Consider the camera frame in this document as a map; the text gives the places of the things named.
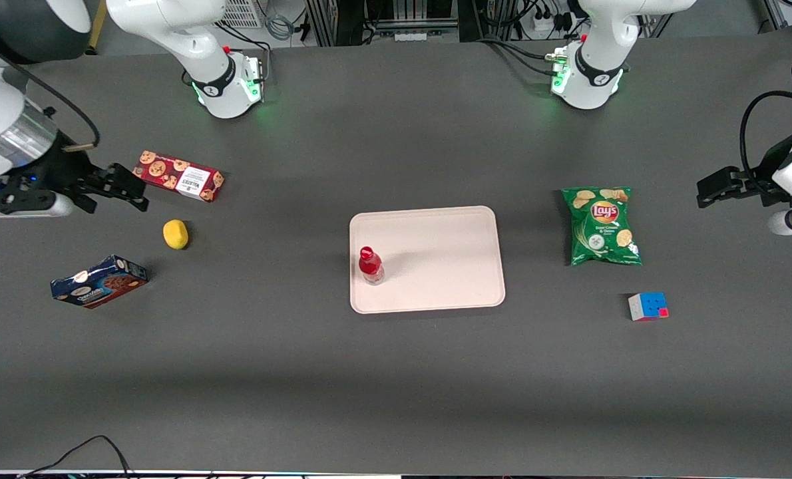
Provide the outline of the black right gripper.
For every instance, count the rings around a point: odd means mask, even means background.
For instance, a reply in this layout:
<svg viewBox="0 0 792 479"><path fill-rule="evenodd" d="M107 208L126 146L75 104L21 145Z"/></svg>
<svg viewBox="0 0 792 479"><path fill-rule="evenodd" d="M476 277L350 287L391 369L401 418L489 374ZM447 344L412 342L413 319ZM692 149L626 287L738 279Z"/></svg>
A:
<svg viewBox="0 0 792 479"><path fill-rule="evenodd" d="M146 212L149 200L144 197L146 183L122 164L113 163L106 170L92 164L85 151L65 152L74 146L68 136L58 136L46 154L27 166L10 170L0 180L0 196L12 194L25 183L28 189L44 189L70 193L74 206L94 214L97 201L88 194L123 200L140 212Z"/></svg>

